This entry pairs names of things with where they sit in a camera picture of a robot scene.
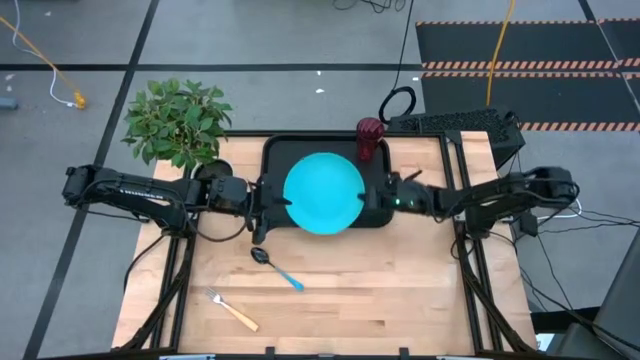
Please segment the red cup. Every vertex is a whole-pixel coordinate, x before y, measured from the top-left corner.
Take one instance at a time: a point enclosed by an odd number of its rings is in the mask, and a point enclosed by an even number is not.
[[[358,121],[356,126],[356,144],[358,146],[358,159],[371,161],[378,143],[384,135],[384,124],[376,118],[364,118]]]

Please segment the cable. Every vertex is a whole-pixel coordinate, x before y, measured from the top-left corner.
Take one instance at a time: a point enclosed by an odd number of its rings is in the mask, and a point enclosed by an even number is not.
[[[573,310],[573,305],[571,305],[571,301],[569,301],[569,297],[567,296],[567,293],[564,291],[564,288],[562,287],[562,284],[560,284],[560,280],[558,280],[558,277],[556,276],[555,271],[553,271],[553,265],[551,264],[551,259],[549,258],[549,254],[547,254],[547,249],[544,247],[544,243],[542,242],[542,238],[540,238],[540,235],[536,236],[538,238],[538,242],[540,242],[540,247],[542,248],[542,252],[544,253],[544,257],[547,259],[547,263],[549,264],[549,270],[551,270],[551,276],[553,277],[553,280],[556,281],[556,284],[558,284],[558,287],[560,288],[560,291],[562,292],[562,296],[564,296],[564,299],[567,301],[567,305],[569,305],[569,308],[571,308],[571,310]]]
[[[336,10],[349,10],[349,9],[352,9],[353,7],[355,7],[358,4],[358,2],[363,2],[365,4],[371,5],[371,8],[373,8],[373,11],[376,14],[382,14],[385,10],[391,8],[391,0],[385,0],[385,2],[382,3],[382,4],[374,2],[373,0],[353,0],[351,2],[351,4],[349,4],[347,6],[344,6],[344,7],[338,6],[338,2],[339,2],[339,0],[333,0],[333,3],[332,3],[332,6]],[[402,11],[402,9],[404,9],[405,4],[406,4],[406,0],[395,0],[393,8],[397,12],[400,12],[400,11]]]
[[[454,249],[454,247],[455,247],[455,245],[457,243],[458,243],[457,240],[453,240],[453,243],[451,244],[451,248],[449,248],[449,254],[451,254],[452,258],[454,258],[456,260],[460,260],[460,257],[454,255],[454,253],[453,253],[453,249]],[[473,252],[473,250],[475,250],[475,248],[476,248],[476,243],[475,243],[475,241],[472,240],[471,241],[471,248],[469,250],[467,250],[467,253],[465,254],[465,257],[469,257],[469,255],[471,255],[471,253]]]
[[[563,229],[563,230],[544,230],[541,231],[539,234],[560,234],[560,233],[565,233],[565,232],[569,232],[569,231],[577,231],[577,230],[588,230],[588,229],[597,229],[599,227],[605,227],[605,226],[635,226],[638,227],[638,225],[634,225],[634,224],[598,224],[598,225],[592,225],[592,226],[581,226],[581,227],[575,227],[575,228],[569,228],[569,229]]]
[[[576,214],[577,214],[579,217],[581,217],[581,218],[583,218],[583,219],[585,219],[585,220],[589,220],[589,221],[594,221],[594,222],[595,222],[595,221],[608,221],[608,222],[613,223],[613,224],[619,224],[619,225],[631,225],[631,226],[635,226],[635,227],[640,227],[640,225],[639,225],[639,224],[640,224],[640,221],[636,221],[636,220],[633,220],[633,219],[627,219],[627,218],[624,218],[625,220],[628,220],[628,222],[621,222],[621,221],[615,221],[615,220],[609,220],[609,219],[592,219],[592,218],[588,218],[588,217],[586,217],[586,216],[584,216],[584,215],[582,215],[582,214],[578,214],[578,213],[576,213]]]
[[[609,215],[609,214],[603,214],[603,213],[599,213],[597,211],[587,211],[584,210],[583,212],[588,213],[588,214],[595,214],[595,215],[600,215],[600,216],[608,216],[608,217],[612,217],[612,218],[616,218],[616,219],[620,219],[620,220],[627,220],[633,223],[640,223],[640,221],[638,220],[633,220],[633,219],[629,219],[626,217],[622,217],[622,216],[615,216],[615,215]]]
[[[493,51],[493,59],[491,60],[491,68],[489,69],[489,82],[487,83],[487,106],[491,104],[491,85],[493,84],[493,70],[496,67],[496,61],[498,60],[498,53],[500,52],[500,47],[502,46],[502,40],[504,39],[504,34],[507,32],[507,25],[509,25],[509,19],[511,19],[511,15],[513,14],[513,9],[515,8],[516,0],[511,0],[509,4],[509,11],[507,12],[507,17],[504,19],[502,23],[502,29],[500,30],[500,36],[498,37],[498,43],[496,44],[496,49]]]
[[[513,246],[513,250],[516,252],[516,255],[518,255],[518,248],[516,247],[516,244],[511,239],[509,239],[508,237],[506,237],[506,236],[504,236],[502,234],[498,234],[498,233],[493,232],[493,231],[489,231],[489,234],[498,236],[498,237],[506,240],[511,246]],[[529,276],[529,274],[522,267],[520,267],[520,272],[522,272],[522,274],[529,279],[529,282],[531,282],[531,276]],[[540,307],[542,308],[542,310],[544,310],[545,312],[549,312],[549,310],[547,309],[546,306],[544,306],[544,303],[542,302],[540,297],[538,297],[538,294],[536,293],[535,290],[533,290],[533,288],[531,288],[531,293],[536,298],[536,300],[538,300],[538,303],[540,304]]]
[[[92,183],[90,183],[89,185],[87,185],[87,187],[83,190],[83,192],[80,194],[80,199],[83,199],[84,196],[86,195],[86,193],[93,187],[95,187],[98,184],[101,183],[109,183],[109,182],[115,182],[115,180],[98,180],[98,181],[94,181]],[[238,237],[246,228],[247,228],[247,216],[245,216],[245,222],[242,225],[242,227],[240,227],[240,229],[233,233],[230,236],[221,238],[221,239],[216,239],[213,237],[210,237],[208,235],[203,234],[198,227],[193,223],[192,219],[189,217],[189,211],[187,210],[186,205],[184,204],[184,199],[182,198],[182,196],[180,196],[180,193],[178,193],[177,191],[173,190],[173,189],[168,189],[168,188],[162,188],[159,186],[155,186],[155,185],[149,185],[149,184],[145,184],[145,183],[140,183],[140,182],[136,182],[136,181],[129,181],[129,180],[121,180],[120,181],[123,184],[132,184],[132,185],[139,185],[139,186],[145,186],[145,187],[151,187],[151,188],[155,188],[155,189],[161,189],[161,190],[165,190],[165,191],[169,191],[173,194],[176,195],[176,197],[180,200],[180,207],[182,208],[182,211],[185,214],[185,221],[187,222],[187,225],[189,226],[189,228],[191,228],[191,230],[193,230],[196,234],[200,235],[203,239],[211,241],[211,242],[225,242],[225,241],[229,241],[232,239],[235,239],[236,237]],[[253,191],[253,187],[250,185],[249,186],[249,195],[250,195],[250,204],[249,204],[249,209],[247,214],[251,214],[253,212],[253,203],[254,203],[254,191]]]
[[[564,311],[566,311],[569,315],[571,315],[573,318],[575,318],[576,320],[578,320],[579,323],[581,323],[584,326],[588,326],[590,328],[593,329],[597,329],[599,331],[601,331],[602,333],[604,333],[605,335],[609,336],[610,338],[618,341],[619,343],[626,345],[630,348],[632,348],[635,351],[640,351],[640,346],[633,344],[627,340],[624,340],[622,338],[620,338],[619,336],[616,336],[614,334],[612,334],[610,331],[604,329],[603,327],[599,326],[598,324],[594,324],[592,321],[585,319],[584,317],[582,317],[580,314],[576,313],[575,311],[573,311],[572,309],[567,308],[566,306],[564,306],[563,304],[561,304],[560,302],[552,299],[551,297],[549,297],[547,294],[543,293],[542,291],[540,291],[538,288],[536,288],[535,286],[533,286],[533,284],[530,281],[525,280],[525,282],[527,282],[527,284],[531,287],[531,289],[534,289],[535,291],[537,291],[540,295],[542,295],[542,297],[544,297],[545,299],[547,299],[548,301],[556,304],[557,306],[559,306],[560,308],[562,308]]]
[[[254,191],[253,191],[253,187],[251,185],[249,185],[249,196],[250,196],[250,201],[249,201],[249,211],[247,211],[247,214],[250,216],[251,213],[253,212],[253,202],[254,202]],[[235,239],[236,237],[238,237],[246,228],[247,228],[247,216],[245,216],[245,222],[242,224],[242,226],[240,227],[240,229],[238,231],[236,231],[235,233],[221,238],[221,239],[216,239],[216,238],[212,238],[210,236],[207,236],[203,233],[200,232],[200,230],[198,230],[198,227],[195,226],[195,224],[191,221],[188,220],[187,223],[189,224],[189,227],[195,231],[198,235],[200,235],[202,238],[204,238],[205,240],[211,241],[211,242],[225,242],[225,241],[229,241],[232,239]]]
[[[409,13],[407,14],[407,24],[404,28],[404,37],[402,39],[402,49],[400,50],[400,60],[398,61],[398,70],[396,71],[396,81],[393,82],[393,87],[391,91],[395,90],[398,86],[398,79],[400,78],[400,69],[402,68],[402,58],[404,57],[404,48],[407,44],[407,34],[409,33],[409,22],[411,21],[411,12],[413,11],[413,0],[409,4]]]
[[[133,270],[133,267],[136,265],[136,263],[146,254],[148,253],[151,249],[153,249],[156,245],[158,245],[158,243],[160,242],[160,240],[164,239],[167,235],[166,234],[161,234],[159,238],[157,238],[156,240],[154,240],[149,246],[147,246],[144,250],[142,250],[140,252],[140,254],[138,254],[138,256],[136,256],[133,261],[131,262],[131,264],[129,265],[129,267],[127,268],[127,272],[125,272],[124,274],[124,286],[123,286],[123,291],[127,290],[127,282],[129,281],[129,274],[131,273],[131,270]]]
[[[146,222],[144,220],[141,220],[141,219],[138,219],[138,218],[134,218],[134,217],[131,217],[131,216],[107,214],[107,213],[103,213],[103,212],[99,212],[99,211],[92,211],[92,210],[83,210],[83,209],[78,209],[78,210],[82,211],[82,212],[86,212],[87,214],[101,215],[101,216],[110,217],[110,218],[114,218],[114,219],[125,219],[125,220],[131,220],[131,221],[135,221],[135,222],[139,222],[139,223]]]
[[[66,105],[68,107],[75,107],[78,109],[84,109],[86,106],[86,99],[84,98],[84,96],[82,96],[82,93],[80,92],[80,90],[78,90],[78,88],[76,86],[73,85],[73,83],[71,83],[71,81],[69,81],[61,72],[60,70],[58,70],[58,68],[56,68],[55,65],[53,65],[53,63],[51,61],[49,61],[36,47],[35,45],[33,45],[21,32],[20,32],[20,20],[21,20],[21,15],[20,15],[20,5],[18,3],[18,0],[14,0],[14,4],[15,4],[15,8],[16,8],[16,26],[13,27],[13,25],[11,25],[11,23],[9,23],[4,17],[0,16],[0,22],[2,22],[4,25],[6,25],[9,29],[13,30],[13,37],[11,38],[11,41],[13,43],[13,46],[22,51],[22,52],[26,52],[28,54],[31,54],[33,56],[37,56],[38,58],[40,58],[42,61],[44,61],[45,63],[47,63],[47,65],[49,65],[52,69],[53,69],[53,80],[51,81],[51,86],[49,87],[49,95],[51,95],[51,97],[63,104]],[[16,37],[19,36],[20,39],[22,39],[22,41],[25,42],[25,44],[27,44],[32,50],[28,50],[28,49],[24,49],[21,48],[20,46],[18,46],[18,44],[16,43]],[[69,86],[73,91],[74,91],[74,97],[75,97],[75,103],[73,102],[69,102],[69,101],[64,101],[64,100],[60,100],[58,97],[56,97],[53,94],[53,87],[55,86],[56,83],[56,78],[57,75],[60,76],[60,78],[67,84],[67,86]]]

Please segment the wooden tabletop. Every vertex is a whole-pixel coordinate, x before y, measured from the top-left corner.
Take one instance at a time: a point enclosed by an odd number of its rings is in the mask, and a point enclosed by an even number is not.
[[[234,175],[256,179],[266,138],[230,138],[221,158]],[[437,139],[389,138],[391,164],[407,176],[418,169],[418,181],[446,186]],[[463,133],[472,184],[496,178],[485,133]],[[451,149],[454,172],[455,152]],[[181,171],[159,162],[154,177],[180,178]],[[233,233],[242,219],[222,214],[201,216],[200,230],[213,237]],[[510,237],[508,228],[494,231]],[[136,253],[159,234],[143,225]],[[196,240],[179,351],[184,353],[256,353],[275,346],[279,354],[473,354],[468,312],[458,262],[449,249],[450,221],[436,224],[424,216],[396,213],[379,229],[348,229],[313,236],[300,229],[275,229],[263,248],[273,263],[305,286],[296,292],[271,267],[249,255],[251,234],[226,243]],[[504,239],[484,240],[493,295],[498,308],[522,338],[535,346],[535,335],[513,247]],[[113,345],[135,333],[156,305],[168,241],[131,272]],[[209,301],[213,287],[224,299],[260,325],[254,333],[229,312]],[[478,303],[485,348],[490,348],[486,313]],[[173,308],[168,310],[163,344],[168,344]]]

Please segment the green leaves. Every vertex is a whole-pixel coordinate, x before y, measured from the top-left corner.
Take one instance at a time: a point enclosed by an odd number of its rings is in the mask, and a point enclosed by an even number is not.
[[[203,119],[200,123],[200,131],[209,130],[209,128],[211,128],[211,125],[213,125],[213,118]]]
[[[213,139],[211,139],[211,136],[209,136],[209,134],[207,134],[207,133],[199,133],[198,134],[198,139],[202,140],[202,142],[204,142],[206,144],[213,143]]]
[[[157,81],[149,80],[147,82],[147,87],[149,88],[149,91],[151,91],[151,94],[155,96],[162,97],[164,95],[164,90],[162,89],[162,85],[160,85],[160,83]]]
[[[177,153],[173,155],[173,157],[171,158],[171,165],[177,168],[181,168],[184,165],[184,157],[182,156],[182,154]]]
[[[125,120],[129,128],[122,142],[133,146],[133,157],[149,164],[169,160],[176,167],[193,168],[210,163],[220,151],[220,122],[231,125],[231,105],[220,101],[224,92],[203,88],[187,80],[181,89],[177,79],[147,82],[147,91],[136,93]]]

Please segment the spoon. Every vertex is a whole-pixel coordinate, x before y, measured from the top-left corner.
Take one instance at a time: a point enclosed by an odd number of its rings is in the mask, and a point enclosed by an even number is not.
[[[273,265],[271,263],[271,261],[269,261],[269,254],[265,250],[263,250],[263,249],[261,249],[259,247],[253,247],[253,248],[251,248],[251,257],[258,264],[262,264],[262,265],[269,264],[269,265],[271,265],[274,269],[276,269],[277,272],[280,273],[280,275],[282,275],[285,279],[287,279],[287,281],[289,281],[291,283],[291,285],[293,285],[293,287],[296,290],[304,291],[304,285],[302,285],[296,279],[292,278],[291,276],[289,276],[289,274],[287,274],[286,272],[282,271],[279,267]]]

